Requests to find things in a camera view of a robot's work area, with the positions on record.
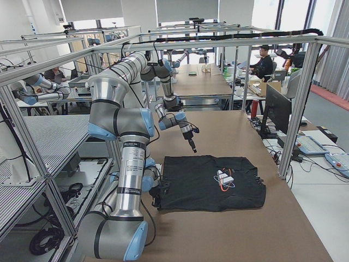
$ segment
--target person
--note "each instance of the person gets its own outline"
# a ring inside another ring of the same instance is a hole
[[[60,75],[61,82],[64,82],[67,80],[63,72],[60,71],[59,67],[55,67],[44,72],[44,78],[47,80],[50,80],[51,82],[57,82],[57,78],[55,78],[56,75]]]
[[[252,70],[252,74],[255,74],[260,79],[264,79],[264,82],[267,82],[270,76],[273,73],[273,61],[268,54],[269,46],[262,45],[260,47],[260,56],[261,59],[258,63],[250,65],[250,70]]]

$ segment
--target black hair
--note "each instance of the black hair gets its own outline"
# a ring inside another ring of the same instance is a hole
[[[260,48],[269,51],[269,45],[261,45]]]

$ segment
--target gray curtain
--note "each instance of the gray curtain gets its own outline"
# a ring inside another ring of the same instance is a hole
[[[344,0],[333,37],[349,37],[349,1]],[[320,86],[349,101],[349,49],[331,46],[320,76]]]

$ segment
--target red cylinder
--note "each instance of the red cylinder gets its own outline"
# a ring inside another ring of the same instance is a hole
[[[258,109],[258,99],[253,99],[252,101],[252,110],[251,110],[251,118],[256,117],[257,115],[257,109]]]

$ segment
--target black monitor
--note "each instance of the black monitor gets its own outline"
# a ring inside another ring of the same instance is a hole
[[[276,138],[276,134],[270,135],[270,131],[267,127],[268,118],[275,124],[276,130],[280,130],[284,134],[287,134],[291,112],[291,101],[267,84],[266,107],[260,131],[261,138]]]

